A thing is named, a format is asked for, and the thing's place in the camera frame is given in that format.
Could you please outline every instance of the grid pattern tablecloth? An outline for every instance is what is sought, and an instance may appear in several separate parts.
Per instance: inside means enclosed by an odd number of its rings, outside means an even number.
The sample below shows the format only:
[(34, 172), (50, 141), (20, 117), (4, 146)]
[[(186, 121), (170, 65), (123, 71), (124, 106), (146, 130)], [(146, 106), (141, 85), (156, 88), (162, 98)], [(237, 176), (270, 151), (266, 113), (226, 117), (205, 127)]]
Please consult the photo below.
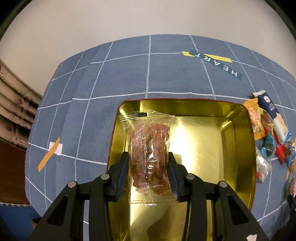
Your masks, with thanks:
[[(238, 80), (206, 60), (183, 51), (228, 57), (221, 62), (242, 74)], [(26, 194), (43, 215), (71, 180), (92, 181), (104, 173), (117, 107), (127, 99), (208, 98), (243, 103), (264, 89), (296, 133), (296, 81), (270, 59), (232, 43), (188, 35), (151, 35), (102, 44), (63, 61), (50, 80), (29, 138)], [(61, 155), (37, 166), (60, 137)], [(253, 215), (269, 237), (286, 222), (286, 165), (277, 158), (257, 183)], [(85, 238), (88, 213), (84, 217)]]

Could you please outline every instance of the orange tape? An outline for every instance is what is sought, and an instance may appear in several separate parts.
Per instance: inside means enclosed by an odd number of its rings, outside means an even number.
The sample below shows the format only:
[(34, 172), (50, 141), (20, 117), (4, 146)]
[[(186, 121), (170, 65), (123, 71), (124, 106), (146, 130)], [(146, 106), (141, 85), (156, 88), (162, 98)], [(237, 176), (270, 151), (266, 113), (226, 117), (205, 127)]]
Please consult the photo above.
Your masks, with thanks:
[(54, 152), (56, 151), (57, 147), (59, 146), (59, 138), (57, 139), (57, 141), (54, 143), (54, 145), (52, 146), (52, 148), (50, 148), (49, 152), (46, 153), (46, 155), (44, 156), (44, 158), (42, 159), (42, 161), (40, 162), (40, 164), (38, 165), (38, 171), (40, 172), (42, 170), (42, 168), (45, 166), (45, 164), (47, 163), (47, 161), (50, 159), (50, 157), (54, 154)]

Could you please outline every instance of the pink object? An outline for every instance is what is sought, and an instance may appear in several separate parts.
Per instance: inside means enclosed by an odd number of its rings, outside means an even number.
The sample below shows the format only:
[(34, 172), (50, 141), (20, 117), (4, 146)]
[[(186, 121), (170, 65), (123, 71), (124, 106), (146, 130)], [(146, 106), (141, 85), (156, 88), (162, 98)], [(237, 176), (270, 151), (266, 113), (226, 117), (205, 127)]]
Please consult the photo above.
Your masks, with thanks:
[(290, 182), (289, 186), (290, 195), (292, 195), (294, 198), (296, 196), (296, 178), (293, 178)]

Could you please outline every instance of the white wall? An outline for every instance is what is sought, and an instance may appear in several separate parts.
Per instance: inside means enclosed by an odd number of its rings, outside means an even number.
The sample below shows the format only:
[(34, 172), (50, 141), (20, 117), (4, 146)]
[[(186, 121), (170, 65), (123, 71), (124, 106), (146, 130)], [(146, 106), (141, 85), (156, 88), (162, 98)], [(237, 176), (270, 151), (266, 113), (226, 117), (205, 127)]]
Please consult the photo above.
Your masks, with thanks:
[(43, 94), (58, 64), (113, 40), (191, 34), (255, 50), (296, 77), (296, 41), (263, 0), (33, 0), (0, 41), (0, 58)]

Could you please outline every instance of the silver screw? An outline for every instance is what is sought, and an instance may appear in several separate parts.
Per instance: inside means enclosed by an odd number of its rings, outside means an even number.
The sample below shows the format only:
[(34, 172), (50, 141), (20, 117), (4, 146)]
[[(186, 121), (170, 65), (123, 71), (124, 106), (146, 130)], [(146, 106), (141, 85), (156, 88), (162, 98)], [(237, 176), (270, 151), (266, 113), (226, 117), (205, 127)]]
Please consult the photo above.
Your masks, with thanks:
[(192, 180), (192, 179), (194, 179), (194, 175), (192, 173), (188, 173), (186, 175), (186, 178), (189, 179), (189, 180)]
[(220, 187), (222, 187), (222, 188), (227, 187), (227, 183), (224, 182), (224, 181), (220, 182), (219, 185), (220, 185)]
[(76, 182), (74, 182), (74, 181), (71, 181), (68, 183), (68, 187), (70, 187), (70, 188), (73, 188), (75, 186), (76, 186)]
[(109, 177), (110, 177), (110, 176), (109, 176), (107, 173), (101, 175), (101, 179), (102, 179), (102, 180), (107, 180)]

